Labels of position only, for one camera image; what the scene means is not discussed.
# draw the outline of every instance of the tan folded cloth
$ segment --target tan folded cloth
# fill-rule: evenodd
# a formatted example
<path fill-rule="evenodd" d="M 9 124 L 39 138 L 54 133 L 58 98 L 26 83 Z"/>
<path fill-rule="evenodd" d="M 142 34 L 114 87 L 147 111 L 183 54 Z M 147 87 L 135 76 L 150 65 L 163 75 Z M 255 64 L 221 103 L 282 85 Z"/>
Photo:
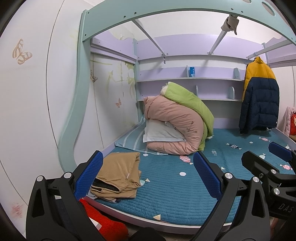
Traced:
<path fill-rule="evenodd" d="M 239 20 L 232 15 L 229 15 L 222 25 L 221 29 L 223 31 L 229 32 L 234 31 L 235 35 L 237 35 L 237 25 L 239 24 Z"/>
<path fill-rule="evenodd" d="M 141 186 L 139 163 L 139 152 L 109 154 L 104 158 L 91 192 L 110 201 L 115 198 L 135 198 L 137 188 Z"/>

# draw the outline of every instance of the cloth hanging on bar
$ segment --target cloth hanging on bar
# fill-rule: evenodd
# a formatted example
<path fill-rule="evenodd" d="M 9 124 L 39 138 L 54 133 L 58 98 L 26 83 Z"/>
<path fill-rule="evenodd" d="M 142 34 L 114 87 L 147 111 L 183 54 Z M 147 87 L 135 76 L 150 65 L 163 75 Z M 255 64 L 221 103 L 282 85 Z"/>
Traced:
<path fill-rule="evenodd" d="M 260 57 L 247 65 L 239 119 L 241 134 L 277 127 L 279 86 L 271 68 Z"/>
<path fill-rule="evenodd" d="M 239 24 L 239 20 L 236 17 L 229 15 L 229 17 L 226 18 L 221 29 L 226 32 L 234 31 L 235 35 L 237 35 L 237 25 L 238 24 Z"/>

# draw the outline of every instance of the blue mattress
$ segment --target blue mattress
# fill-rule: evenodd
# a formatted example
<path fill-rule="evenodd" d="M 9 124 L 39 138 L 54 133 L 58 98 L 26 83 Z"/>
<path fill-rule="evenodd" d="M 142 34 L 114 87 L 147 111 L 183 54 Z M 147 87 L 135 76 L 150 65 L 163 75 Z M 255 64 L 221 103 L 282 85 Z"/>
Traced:
<path fill-rule="evenodd" d="M 248 150 L 257 155 L 266 156 L 265 160 L 274 165 L 281 173 L 294 174 L 292 170 L 284 169 L 286 162 L 269 153 L 268 145 L 276 142 L 287 146 L 272 131 L 253 131 L 248 135 L 240 135 L 238 129 L 214 129 L 214 137 L 206 141 L 204 155 L 210 162 L 223 167 L 224 172 L 231 172 L 236 178 L 250 179 L 252 174 L 242 166 L 242 154 Z M 131 150 L 116 147 L 112 152 L 131 152 Z M 138 188 L 134 199 L 124 199 L 119 203 L 111 203 L 96 199 L 97 202 L 119 211 L 155 220 L 161 215 L 161 221 L 179 225 L 202 225 L 216 199 L 212 198 L 194 165 L 183 162 L 179 156 L 158 156 L 149 154 L 143 156 L 139 169 L 141 180 L 147 178 L 150 182 Z M 232 222 L 240 198 L 237 197 L 227 223 Z"/>

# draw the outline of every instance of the pink comforter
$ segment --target pink comforter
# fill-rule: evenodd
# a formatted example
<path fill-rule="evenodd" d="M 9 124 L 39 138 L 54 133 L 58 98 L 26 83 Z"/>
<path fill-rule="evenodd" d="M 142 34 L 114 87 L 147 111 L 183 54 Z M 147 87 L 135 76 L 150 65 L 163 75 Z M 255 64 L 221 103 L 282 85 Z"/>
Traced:
<path fill-rule="evenodd" d="M 177 155 L 196 152 L 203 136 L 203 120 L 194 110 L 163 96 L 144 99 L 145 118 L 169 121 L 186 138 L 186 142 L 147 142 L 149 149 Z"/>

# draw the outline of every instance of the blue clamp pad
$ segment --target blue clamp pad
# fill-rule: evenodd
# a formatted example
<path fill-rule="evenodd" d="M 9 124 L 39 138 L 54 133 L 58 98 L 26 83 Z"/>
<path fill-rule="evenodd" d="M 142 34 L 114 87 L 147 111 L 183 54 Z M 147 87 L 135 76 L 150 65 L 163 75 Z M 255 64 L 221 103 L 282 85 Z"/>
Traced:
<path fill-rule="evenodd" d="M 292 152 L 291 150 L 286 149 L 285 147 L 282 147 L 279 144 L 276 144 L 275 142 L 271 142 L 268 146 L 268 150 L 270 153 L 276 155 L 280 159 L 289 162 L 292 161 Z"/>
<path fill-rule="evenodd" d="M 103 154 L 99 151 L 77 179 L 74 196 L 78 201 L 89 192 L 94 179 L 103 165 L 103 159 Z"/>
<path fill-rule="evenodd" d="M 209 166 L 209 161 L 199 153 L 196 152 L 193 156 L 193 164 L 201 177 L 204 185 L 206 186 L 211 197 L 220 200 L 222 197 L 222 184 L 212 168 Z"/>

